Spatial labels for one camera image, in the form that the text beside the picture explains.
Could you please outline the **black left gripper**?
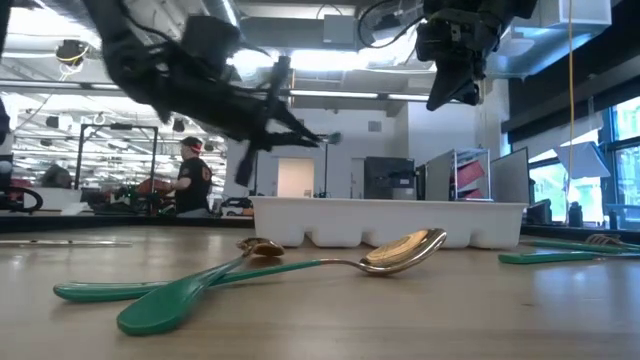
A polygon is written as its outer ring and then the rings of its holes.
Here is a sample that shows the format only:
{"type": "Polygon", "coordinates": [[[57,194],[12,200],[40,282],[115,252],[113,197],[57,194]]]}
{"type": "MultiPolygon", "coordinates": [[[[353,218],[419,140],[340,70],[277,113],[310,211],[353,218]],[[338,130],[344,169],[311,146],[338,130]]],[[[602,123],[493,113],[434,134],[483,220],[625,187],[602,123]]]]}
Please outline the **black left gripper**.
{"type": "Polygon", "coordinates": [[[255,150],[278,146],[313,148],[320,138],[304,126],[269,88],[263,96],[255,89],[237,87],[223,80],[198,77],[184,71],[155,70],[149,79],[149,105],[162,122],[175,113],[199,120],[234,140],[255,140],[255,150]],[[289,132],[270,133],[269,120],[289,132]]]}

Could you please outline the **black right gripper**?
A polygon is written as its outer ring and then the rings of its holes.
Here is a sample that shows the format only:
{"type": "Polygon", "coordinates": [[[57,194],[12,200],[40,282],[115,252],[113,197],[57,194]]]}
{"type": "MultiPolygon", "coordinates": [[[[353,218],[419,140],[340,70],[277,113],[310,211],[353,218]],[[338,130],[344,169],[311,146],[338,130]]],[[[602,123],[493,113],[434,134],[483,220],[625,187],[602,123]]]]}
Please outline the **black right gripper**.
{"type": "Polygon", "coordinates": [[[435,111],[451,100],[476,106],[486,58],[500,42],[500,19],[488,12],[436,12],[417,28],[419,61],[437,62],[427,109],[435,111]]]}

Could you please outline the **white cutlery organizer tray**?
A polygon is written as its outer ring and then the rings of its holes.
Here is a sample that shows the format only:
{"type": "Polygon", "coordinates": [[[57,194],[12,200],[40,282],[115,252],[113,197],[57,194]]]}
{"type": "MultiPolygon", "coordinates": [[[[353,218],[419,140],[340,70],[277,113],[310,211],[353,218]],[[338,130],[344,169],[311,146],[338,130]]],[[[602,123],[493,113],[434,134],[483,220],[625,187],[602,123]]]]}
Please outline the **white cutlery organizer tray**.
{"type": "Polygon", "coordinates": [[[487,201],[416,201],[259,196],[256,235],[286,247],[305,239],[321,248],[379,247],[422,229],[443,229],[446,248],[513,248],[526,205],[487,201]]]}

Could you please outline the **gold knife green handle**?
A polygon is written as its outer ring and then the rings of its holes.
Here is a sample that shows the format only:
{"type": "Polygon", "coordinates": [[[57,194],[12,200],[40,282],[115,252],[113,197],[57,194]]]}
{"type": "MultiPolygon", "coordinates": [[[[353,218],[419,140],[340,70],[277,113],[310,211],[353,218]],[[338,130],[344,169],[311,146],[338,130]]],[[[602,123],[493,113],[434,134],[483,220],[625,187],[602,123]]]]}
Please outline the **gold knife green handle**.
{"type": "Polygon", "coordinates": [[[640,259],[640,253],[593,253],[593,252],[551,252],[551,253],[504,253],[498,261],[512,265],[531,265],[554,262],[591,261],[603,258],[640,259]]]}
{"type": "Polygon", "coordinates": [[[594,245],[581,242],[557,241],[557,240],[525,240],[524,245],[543,247],[543,248],[559,248],[578,251],[602,252],[602,253],[624,253],[629,248],[613,246],[613,245],[594,245]]]}

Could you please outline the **gold fork green handle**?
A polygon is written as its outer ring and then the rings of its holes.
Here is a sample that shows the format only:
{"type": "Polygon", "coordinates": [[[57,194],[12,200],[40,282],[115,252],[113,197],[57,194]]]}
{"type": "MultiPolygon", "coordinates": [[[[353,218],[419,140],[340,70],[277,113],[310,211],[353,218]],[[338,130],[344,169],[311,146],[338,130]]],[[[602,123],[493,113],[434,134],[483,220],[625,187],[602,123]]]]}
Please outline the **gold fork green handle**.
{"type": "Polygon", "coordinates": [[[623,242],[620,239],[620,236],[616,234],[592,234],[586,238],[585,242],[594,245],[615,245],[626,249],[640,251],[640,245],[623,242]]]}

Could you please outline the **long ceiling light tube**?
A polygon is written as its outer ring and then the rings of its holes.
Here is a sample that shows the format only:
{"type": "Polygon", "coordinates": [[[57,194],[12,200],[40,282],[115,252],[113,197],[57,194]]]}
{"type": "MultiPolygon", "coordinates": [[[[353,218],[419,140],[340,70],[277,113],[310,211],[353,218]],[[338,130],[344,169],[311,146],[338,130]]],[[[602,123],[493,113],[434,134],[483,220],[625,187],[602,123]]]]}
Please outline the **long ceiling light tube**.
{"type": "MultiPolygon", "coordinates": [[[[70,95],[99,95],[112,97],[125,97],[126,94],[115,84],[89,83],[89,82],[58,82],[37,80],[0,79],[0,91],[15,93],[54,93],[70,95]]],[[[396,93],[372,93],[349,92],[328,90],[302,90],[281,89],[280,95],[284,97],[317,97],[379,101],[408,101],[426,103],[429,99],[424,94],[396,94],[396,93]]]]}

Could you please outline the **gray metal shelf rack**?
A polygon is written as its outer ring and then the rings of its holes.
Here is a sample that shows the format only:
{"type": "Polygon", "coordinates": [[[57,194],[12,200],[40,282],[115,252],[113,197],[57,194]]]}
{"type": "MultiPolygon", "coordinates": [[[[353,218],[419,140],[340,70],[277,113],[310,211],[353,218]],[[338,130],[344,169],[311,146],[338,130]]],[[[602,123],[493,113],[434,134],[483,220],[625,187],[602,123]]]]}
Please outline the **gray metal shelf rack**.
{"type": "Polygon", "coordinates": [[[458,148],[447,151],[426,163],[426,200],[427,201],[491,201],[490,152],[483,148],[458,148]],[[459,189],[457,187],[457,168],[469,162],[479,160],[485,175],[459,189]],[[479,188],[483,199],[459,199],[458,193],[479,188]]]}

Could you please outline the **gray monitor back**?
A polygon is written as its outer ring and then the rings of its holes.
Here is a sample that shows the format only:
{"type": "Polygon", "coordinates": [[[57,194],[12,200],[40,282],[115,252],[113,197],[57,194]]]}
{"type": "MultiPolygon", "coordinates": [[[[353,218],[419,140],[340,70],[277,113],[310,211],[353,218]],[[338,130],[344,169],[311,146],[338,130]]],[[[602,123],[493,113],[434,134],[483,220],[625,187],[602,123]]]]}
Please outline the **gray monitor back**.
{"type": "Polygon", "coordinates": [[[528,159],[528,149],[522,148],[490,163],[491,197],[495,202],[531,202],[528,159]]]}

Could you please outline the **person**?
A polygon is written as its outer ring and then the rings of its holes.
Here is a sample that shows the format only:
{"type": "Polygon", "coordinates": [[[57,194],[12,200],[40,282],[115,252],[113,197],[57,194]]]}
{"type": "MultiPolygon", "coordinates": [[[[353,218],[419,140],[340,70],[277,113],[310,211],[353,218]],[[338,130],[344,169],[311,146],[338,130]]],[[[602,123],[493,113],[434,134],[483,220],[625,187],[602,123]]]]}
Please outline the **person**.
{"type": "Polygon", "coordinates": [[[203,143],[189,136],[180,141],[182,163],[178,177],[171,185],[176,216],[205,218],[210,216],[208,196],[212,188],[212,170],[201,159],[203,143]]]}

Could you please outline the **gray ceiling box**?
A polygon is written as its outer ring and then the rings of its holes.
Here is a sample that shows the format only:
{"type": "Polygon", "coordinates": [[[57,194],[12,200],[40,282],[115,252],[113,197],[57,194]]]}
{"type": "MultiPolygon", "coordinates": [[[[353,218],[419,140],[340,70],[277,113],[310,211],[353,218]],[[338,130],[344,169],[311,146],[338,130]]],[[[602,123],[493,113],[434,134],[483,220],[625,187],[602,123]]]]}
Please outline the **gray ceiling box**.
{"type": "Polygon", "coordinates": [[[356,19],[352,15],[325,15],[323,42],[331,45],[353,45],[356,19]]]}

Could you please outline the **white paper sheet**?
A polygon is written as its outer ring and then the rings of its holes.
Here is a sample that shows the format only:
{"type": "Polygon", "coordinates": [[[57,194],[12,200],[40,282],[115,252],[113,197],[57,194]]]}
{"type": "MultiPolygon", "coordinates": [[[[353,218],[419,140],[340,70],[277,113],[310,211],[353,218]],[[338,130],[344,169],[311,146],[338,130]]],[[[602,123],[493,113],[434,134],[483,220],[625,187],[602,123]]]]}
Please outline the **white paper sheet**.
{"type": "Polygon", "coordinates": [[[572,180],[611,176],[604,155],[595,142],[556,147],[554,152],[565,170],[571,172],[572,180]]]}

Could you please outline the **black desk device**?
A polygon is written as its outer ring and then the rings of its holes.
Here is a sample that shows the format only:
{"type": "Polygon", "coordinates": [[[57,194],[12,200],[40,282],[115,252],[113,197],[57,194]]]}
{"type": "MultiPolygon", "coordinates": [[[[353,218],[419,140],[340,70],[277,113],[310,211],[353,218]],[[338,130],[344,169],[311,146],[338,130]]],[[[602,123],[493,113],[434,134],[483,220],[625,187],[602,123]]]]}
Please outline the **black desk device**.
{"type": "Polygon", "coordinates": [[[552,220],[551,200],[535,202],[526,209],[525,222],[529,225],[550,225],[552,220]]]}

